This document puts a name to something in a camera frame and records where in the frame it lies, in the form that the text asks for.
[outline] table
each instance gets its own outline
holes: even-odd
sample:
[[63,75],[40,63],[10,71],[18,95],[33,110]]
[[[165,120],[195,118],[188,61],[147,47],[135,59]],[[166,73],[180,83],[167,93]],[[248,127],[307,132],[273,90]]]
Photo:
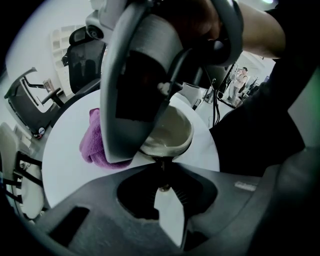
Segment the table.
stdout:
[[[178,97],[173,96],[170,105],[181,110],[194,125],[189,149],[175,158],[174,162],[219,171],[217,148],[205,123]],[[150,157],[140,152],[127,168],[118,170],[103,169],[83,160],[79,144],[89,127],[89,110],[99,107],[100,90],[86,95],[69,107],[49,134],[43,153],[42,180],[51,207],[94,179],[154,163]]]

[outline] purple towel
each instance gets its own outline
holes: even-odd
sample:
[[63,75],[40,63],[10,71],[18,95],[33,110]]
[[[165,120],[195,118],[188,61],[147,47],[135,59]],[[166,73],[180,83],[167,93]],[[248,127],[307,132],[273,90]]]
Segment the purple towel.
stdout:
[[116,163],[107,161],[102,143],[99,108],[91,109],[89,115],[90,125],[79,146],[83,159],[88,163],[94,162],[97,166],[107,169],[122,169],[130,165],[132,160]]

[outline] white cup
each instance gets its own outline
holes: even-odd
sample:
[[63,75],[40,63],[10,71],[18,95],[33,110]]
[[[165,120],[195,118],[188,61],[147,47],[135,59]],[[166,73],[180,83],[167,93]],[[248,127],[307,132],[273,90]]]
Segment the white cup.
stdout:
[[168,106],[140,149],[152,157],[176,157],[188,149],[193,135],[191,121],[179,109]]

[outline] white chair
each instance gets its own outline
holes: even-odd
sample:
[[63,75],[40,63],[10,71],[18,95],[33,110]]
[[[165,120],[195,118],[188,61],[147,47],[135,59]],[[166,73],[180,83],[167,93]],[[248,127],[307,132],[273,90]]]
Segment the white chair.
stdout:
[[0,170],[4,192],[15,212],[28,220],[41,213],[45,205],[42,162],[31,157],[29,148],[19,141],[6,123],[0,125]]

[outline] chair armrest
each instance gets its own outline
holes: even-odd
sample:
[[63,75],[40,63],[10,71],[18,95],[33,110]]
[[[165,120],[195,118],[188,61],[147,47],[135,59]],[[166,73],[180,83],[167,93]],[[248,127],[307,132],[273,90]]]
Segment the chair armrest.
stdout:
[[88,95],[96,90],[99,90],[100,89],[100,81],[101,81],[100,78],[92,80],[86,86],[82,87],[75,95],[85,96],[85,95]]
[[59,99],[57,93],[61,91],[61,88],[55,89],[47,97],[45,97],[42,101],[41,104],[44,105],[48,100],[52,99],[59,107],[62,107],[64,103]]

